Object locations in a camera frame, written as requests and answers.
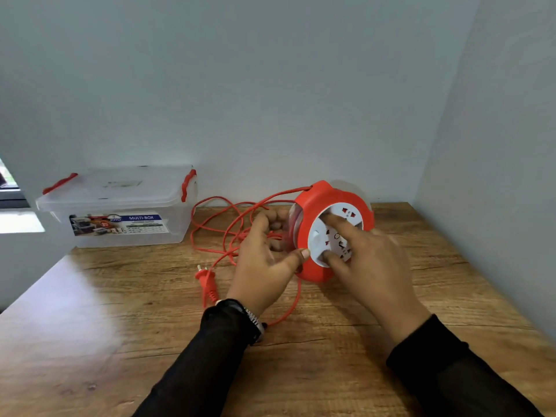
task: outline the person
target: person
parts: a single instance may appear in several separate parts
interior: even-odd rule
[[[243,241],[226,300],[208,308],[199,332],[133,417],[219,416],[248,344],[263,328],[258,317],[283,293],[308,250],[275,261],[268,241],[287,211],[263,211]],[[352,249],[349,264],[332,252],[323,260],[351,294],[378,320],[396,346],[386,364],[430,416],[539,416],[514,387],[477,357],[417,298],[409,261],[395,238],[365,232],[335,215],[325,224]]]

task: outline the person's left hand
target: person's left hand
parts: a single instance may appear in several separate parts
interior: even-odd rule
[[[260,212],[239,250],[226,298],[239,301],[257,317],[278,300],[297,268],[310,255],[308,249],[297,249],[282,260],[274,258],[271,250],[281,250],[280,240],[267,238],[266,234],[271,229],[281,229],[286,219],[287,209]]]

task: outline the transparent lid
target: transparent lid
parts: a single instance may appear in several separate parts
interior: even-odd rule
[[[192,169],[191,165],[94,169],[39,197],[37,207],[51,212],[61,208],[170,206],[181,202],[181,186]]]

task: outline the window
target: window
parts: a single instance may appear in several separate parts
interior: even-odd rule
[[[23,192],[0,160],[0,209],[29,208]]]

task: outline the tangled red cord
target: tangled red cord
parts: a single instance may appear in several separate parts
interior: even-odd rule
[[[257,203],[255,203],[255,202],[232,203],[228,199],[226,199],[225,197],[222,197],[222,196],[207,197],[206,199],[203,199],[203,200],[198,201],[197,203],[195,203],[195,205],[193,206],[193,209],[191,210],[191,224],[193,224],[193,226],[195,227],[195,229],[193,231],[191,231],[191,235],[190,235],[191,245],[193,246],[193,248],[195,250],[198,250],[198,251],[201,251],[201,252],[210,252],[210,253],[219,253],[220,254],[220,257],[214,261],[214,263],[211,265],[211,267],[207,270],[207,273],[211,273],[212,270],[214,269],[214,267],[218,264],[218,262],[220,260],[224,259],[225,257],[227,257],[233,265],[236,265],[236,262],[233,260],[233,258],[238,255],[237,250],[240,248],[241,242],[247,237],[247,234],[249,234],[249,230],[251,229],[251,226],[248,226],[248,227],[244,228],[244,217],[247,214],[249,214],[249,222],[251,224],[253,224],[253,214],[257,209],[259,209],[261,207],[264,208],[264,209],[268,209],[266,207],[266,205],[269,204],[269,203],[278,203],[278,202],[280,202],[280,203],[293,203],[294,202],[292,200],[272,200],[276,196],[288,195],[289,193],[302,192],[302,191],[305,191],[305,190],[309,190],[310,188],[311,187],[298,187],[297,189],[285,190],[283,192],[275,193],[272,196],[268,196],[267,198],[265,198],[265,199],[263,199],[263,200],[261,200],[260,202],[257,202]],[[199,206],[201,203],[205,203],[205,202],[207,202],[209,200],[212,200],[212,199],[221,199],[221,200],[225,201],[226,203],[228,203],[228,206],[226,208],[224,208],[223,210],[212,214],[210,217],[206,218],[202,223],[196,222],[195,219],[193,218],[193,216],[195,214],[195,210],[196,210],[197,206]],[[246,210],[241,212],[238,209],[238,207],[240,205],[244,205],[244,204],[250,204],[252,206],[250,206],[249,208],[247,208]],[[237,212],[238,217],[236,217],[232,221],[232,223],[228,226],[228,228],[226,230],[217,230],[216,228],[211,228],[211,227],[207,226],[207,223],[212,218],[215,218],[215,217],[223,214],[224,212],[228,211],[229,209],[234,209]],[[235,224],[237,224],[238,222],[241,222],[238,231],[237,232],[231,231],[233,226]],[[223,236],[222,236],[222,250],[214,250],[212,248],[202,248],[202,247],[196,246],[195,245],[195,233],[200,229],[223,233]],[[232,238],[230,239],[230,242],[228,243],[228,246],[226,247],[226,238],[228,238],[228,236],[232,236]],[[268,238],[275,238],[275,239],[282,239],[282,234],[281,233],[275,233],[274,231],[269,231],[269,233],[267,234],[267,237]],[[207,294],[208,293],[206,291],[206,288],[203,287],[203,293],[202,293],[202,295],[203,295],[203,308],[206,307]],[[280,323],[283,320],[285,320],[295,309],[295,306],[297,305],[297,302],[299,301],[300,295],[301,295],[301,280],[298,279],[297,280],[297,295],[295,296],[295,300],[294,300],[293,304],[286,311],[286,313],[284,313],[278,319],[270,322],[268,325],[272,326],[272,325],[275,325],[275,324]]]

